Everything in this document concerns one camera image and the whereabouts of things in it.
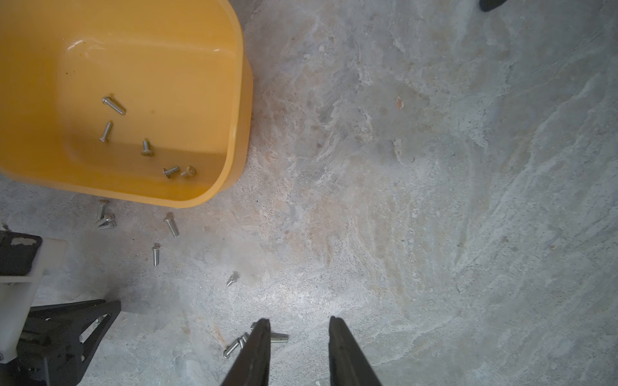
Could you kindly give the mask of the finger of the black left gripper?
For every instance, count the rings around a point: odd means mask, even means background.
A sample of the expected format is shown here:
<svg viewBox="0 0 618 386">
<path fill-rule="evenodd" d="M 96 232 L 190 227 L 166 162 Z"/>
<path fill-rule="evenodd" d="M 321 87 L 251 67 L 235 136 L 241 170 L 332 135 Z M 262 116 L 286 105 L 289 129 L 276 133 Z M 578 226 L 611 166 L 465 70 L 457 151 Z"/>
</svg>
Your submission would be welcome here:
<svg viewBox="0 0 618 386">
<path fill-rule="evenodd" d="M 28 384 L 78 385 L 121 303 L 103 299 L 32 307 L 28 314 Z"/>
</svg>

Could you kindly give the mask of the yellow plastic storage box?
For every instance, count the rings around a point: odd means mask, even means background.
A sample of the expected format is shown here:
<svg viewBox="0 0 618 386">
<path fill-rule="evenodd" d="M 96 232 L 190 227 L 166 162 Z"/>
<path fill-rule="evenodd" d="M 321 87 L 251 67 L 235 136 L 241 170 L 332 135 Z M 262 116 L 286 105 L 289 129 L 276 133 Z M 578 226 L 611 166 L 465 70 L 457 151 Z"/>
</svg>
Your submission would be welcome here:
<svg viewBox="0 0 618 386">
<path fill-rule="evenodd" d="M 254 78 L 227 1 L 4 1 L 1 172 L 164 207 L 231 188 Z M 124 116 L 101 102 L 113 97 Z M 106 123 L 108 142 L 100 142 Z M 141 156 L 143 140 L 152 157 Z M 162 169 L 178 166 L 170 179 Z M 180 174 L 189 166 L 196 176 Z"/>
</svg>

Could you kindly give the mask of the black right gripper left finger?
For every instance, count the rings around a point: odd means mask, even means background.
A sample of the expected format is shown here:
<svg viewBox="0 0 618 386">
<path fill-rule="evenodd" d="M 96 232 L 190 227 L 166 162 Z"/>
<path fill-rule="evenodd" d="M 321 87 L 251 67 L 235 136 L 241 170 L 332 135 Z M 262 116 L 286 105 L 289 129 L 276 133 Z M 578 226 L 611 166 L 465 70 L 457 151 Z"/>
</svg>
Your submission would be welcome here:
<svg viewBox="0 0 618 386">
<path fill-rule="evenodd" d="M 267 386 L 270 376 L 270 320 L 261 318 L 255 323 L 251 334 L 241 338 L 238 358 L 233 363 L 222 385 Z"/>
</svg>

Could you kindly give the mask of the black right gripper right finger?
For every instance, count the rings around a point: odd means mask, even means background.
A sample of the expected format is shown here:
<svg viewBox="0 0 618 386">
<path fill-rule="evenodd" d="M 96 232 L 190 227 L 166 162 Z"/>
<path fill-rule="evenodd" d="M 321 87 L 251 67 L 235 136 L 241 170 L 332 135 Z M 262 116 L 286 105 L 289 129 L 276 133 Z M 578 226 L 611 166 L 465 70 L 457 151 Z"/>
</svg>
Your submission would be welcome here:
<svg viewBox="0 0 618 386">
<path fill-rule="evenodd" d="M 376 385 L 381 382 L 342 318 L 329 322 L 329 369 L 331 385 Z"/>
</svg>

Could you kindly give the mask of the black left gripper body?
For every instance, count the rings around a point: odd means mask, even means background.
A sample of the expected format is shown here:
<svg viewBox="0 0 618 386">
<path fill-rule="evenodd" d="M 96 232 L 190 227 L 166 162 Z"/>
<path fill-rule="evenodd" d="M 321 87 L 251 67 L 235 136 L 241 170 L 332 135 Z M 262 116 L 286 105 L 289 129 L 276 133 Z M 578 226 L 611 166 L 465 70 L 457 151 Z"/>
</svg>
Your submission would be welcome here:
<svg viewBox="0 0 618 386">
<path fill-rule="evenodd" d="M 68 383 L 68 306 L 32 305 L 66 249 L 65 241 L 1 231 L 1 364 L 16 384 Z"/>
</svg>

